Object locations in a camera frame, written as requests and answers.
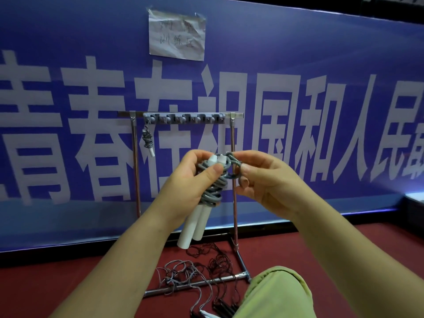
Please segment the blue banner with white characters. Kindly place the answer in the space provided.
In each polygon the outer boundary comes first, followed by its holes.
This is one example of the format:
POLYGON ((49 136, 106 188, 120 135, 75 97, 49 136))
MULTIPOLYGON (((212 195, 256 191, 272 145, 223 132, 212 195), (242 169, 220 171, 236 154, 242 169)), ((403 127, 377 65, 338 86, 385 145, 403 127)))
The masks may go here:
POLYGON ((0 0, 0 252, 136 219, 129 118, 242 112, 235 149, 341 213, 424 191, 424 26, 232 0, 0 0), (206 18, 203 62, 149 54, 148 8, 206 18))

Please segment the silver metal rack frame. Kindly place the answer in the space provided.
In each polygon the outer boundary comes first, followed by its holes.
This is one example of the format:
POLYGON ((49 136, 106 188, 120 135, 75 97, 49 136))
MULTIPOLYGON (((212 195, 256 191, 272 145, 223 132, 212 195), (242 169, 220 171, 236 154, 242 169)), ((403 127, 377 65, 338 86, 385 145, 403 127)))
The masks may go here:
MULTIPOLYGON (((135 175, 135 194, 136 194, 136 214, 139 218, 141 216, 141 198, 140 198, 140 174, 139 174, 139 158, 138 158, 138 152, 139 152, 139 139, 137 136, 137 121, 139 119, 143 119, 142 113, 140 111, 118 111, 117 116, 119 118, 129 118, 131 121, 131 134, 132 134, 132 146, 133 146, 133 162, 134 162, 134 175, 135 175)), ((229 121, 225 122, 225 124, 229 124, 230 130, 231 130, 231 149, 235 149, 235 120, 236 119, 244 119, 245 114, 242 112, 230 112, 230 113, 236 113, 237 117, 231 118, 229 121)), ((143 119, 144 128, 142 130, 142 139, 145 142, 145 147, 149 151, 149 154, 151 157, 155 157, 154 148, 153 148, 153 135, 149 130, 149 126, 153 125, 147 125, 143 119)), ((236 184, 236 180, 232 180, 233 186, 236 184)), ((251 275, 248 272, 242 257, 239 252, 239 246, 238 246, 238 224, 237 224, 237 199, 236 194, 233 193, 233 215, 234 215, 234 234, 233 237, 230 238, 230 245, 233 246, 234 253, 236 255, 237 261, 239 262, 239 265, 242 269, 241 273, 238 273, 235 275, 235 278, 232 277, 225 277, 224 281, 230 281, 233 282, 234 280, 241 280, 245 279, 248 283, 252 281, 251 275)), ((207 285, 210 285, 210 283, 213 282, 213 280, 202 280, 200 282, 191 283, 188 280, 181 282, 179 285, 176 283, 171 284, 170 287, 166 288, 158 288, 154 290, 147 290, 145 291, 144 298, 153 297, 157 295, 166 295, 170 293, 174 293, 176 291, 180 290, 187 290, 189 288, 200 288, 207 285)))

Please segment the grey jump rope white handles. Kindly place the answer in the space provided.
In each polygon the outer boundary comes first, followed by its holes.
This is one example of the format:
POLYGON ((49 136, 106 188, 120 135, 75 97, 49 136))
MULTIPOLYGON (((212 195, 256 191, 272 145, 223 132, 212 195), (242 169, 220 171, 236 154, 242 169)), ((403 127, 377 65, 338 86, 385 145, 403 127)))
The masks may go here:
POLYGON ((193 212, 186 218, 180 233, 177 245, 179 248, 188 249, 192 240, 199 241, 203 238, 206 224, 211 210, 217 207, 222 200, 222 191, 227 187, 228 181, 235 180, 241 173, 235 173, 241 168, 241 162, 235 158, 233 152, 214 154, 208 160, 203 160, 197 165, 197 173, 201 173, 215 164, 223 166, 220 177, 211 184, 201 195, 200 201, 193 212))

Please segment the person's left hand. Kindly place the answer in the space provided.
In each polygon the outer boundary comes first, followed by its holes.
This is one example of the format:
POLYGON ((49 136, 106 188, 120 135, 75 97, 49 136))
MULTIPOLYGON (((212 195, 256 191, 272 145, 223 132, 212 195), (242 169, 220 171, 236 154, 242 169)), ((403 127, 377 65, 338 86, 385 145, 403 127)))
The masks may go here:
POLYGON ((152 203, 155 218, 168 233, 182 225, 198 205, 206 189, 198 189, 195 184, 197 165, 212 155, 205 150, 187 152, 152 203))

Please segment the person's green trouser leg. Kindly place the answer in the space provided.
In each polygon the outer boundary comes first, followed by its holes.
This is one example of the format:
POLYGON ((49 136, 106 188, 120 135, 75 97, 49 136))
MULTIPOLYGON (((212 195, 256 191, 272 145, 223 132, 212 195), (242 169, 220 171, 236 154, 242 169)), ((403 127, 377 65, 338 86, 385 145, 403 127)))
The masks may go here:
POLYGON ((275 266, 255 276, 234 318, 317 318, 312 293, 294 270, 275 266))

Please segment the grey hook rail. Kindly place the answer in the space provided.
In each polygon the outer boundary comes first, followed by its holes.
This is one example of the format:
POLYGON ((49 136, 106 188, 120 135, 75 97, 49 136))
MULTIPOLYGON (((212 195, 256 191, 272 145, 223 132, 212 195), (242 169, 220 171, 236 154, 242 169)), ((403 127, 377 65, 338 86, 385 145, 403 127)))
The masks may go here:
POLYGON ((183 125, 183 124, 225 124, 236 113, 224 112, 144 112, 142 117, 147 125, 183 125))

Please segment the person's right forearm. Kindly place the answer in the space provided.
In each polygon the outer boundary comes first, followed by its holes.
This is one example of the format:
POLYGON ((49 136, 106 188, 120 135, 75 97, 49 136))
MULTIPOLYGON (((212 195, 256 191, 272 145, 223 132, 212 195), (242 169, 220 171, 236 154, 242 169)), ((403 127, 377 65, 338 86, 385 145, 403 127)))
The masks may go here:
POLYGON ((424 318, 424 280, 325 201, 289 208, 285 217, 359 317, 424 318))

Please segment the white taped paper note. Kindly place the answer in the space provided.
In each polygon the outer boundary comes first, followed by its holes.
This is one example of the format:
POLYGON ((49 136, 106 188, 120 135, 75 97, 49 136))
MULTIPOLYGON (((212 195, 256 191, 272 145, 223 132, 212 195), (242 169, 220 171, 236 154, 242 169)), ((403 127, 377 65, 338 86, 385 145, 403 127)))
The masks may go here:
POLYGON ((203 62, 206 18, 148 8, 149 54, 203 62))

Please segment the person's left forearm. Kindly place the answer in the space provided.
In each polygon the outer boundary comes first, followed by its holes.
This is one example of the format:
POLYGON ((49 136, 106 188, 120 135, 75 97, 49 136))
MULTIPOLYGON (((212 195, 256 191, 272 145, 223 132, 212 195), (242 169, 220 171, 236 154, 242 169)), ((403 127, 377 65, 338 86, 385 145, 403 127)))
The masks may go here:
POLYGON ((188 213, 151 206, 49 318, 134 318, 167 238, 188 213))

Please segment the person's right hand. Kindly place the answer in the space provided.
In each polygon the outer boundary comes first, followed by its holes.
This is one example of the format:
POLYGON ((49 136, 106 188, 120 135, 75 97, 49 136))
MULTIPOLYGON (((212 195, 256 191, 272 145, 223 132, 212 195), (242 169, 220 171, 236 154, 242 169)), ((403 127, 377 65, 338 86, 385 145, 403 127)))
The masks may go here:
POLYGON ((300 177, 293 169, 275 156, 257 150, 236 151, 234 156, 242 164, 268 169, 267 179, 251 179, 260 183, 261 189, 237 191, 235 188, 235 192, 260 203, 278 217, 293 221, 299 206, 295 189, 301 186, 300 177))

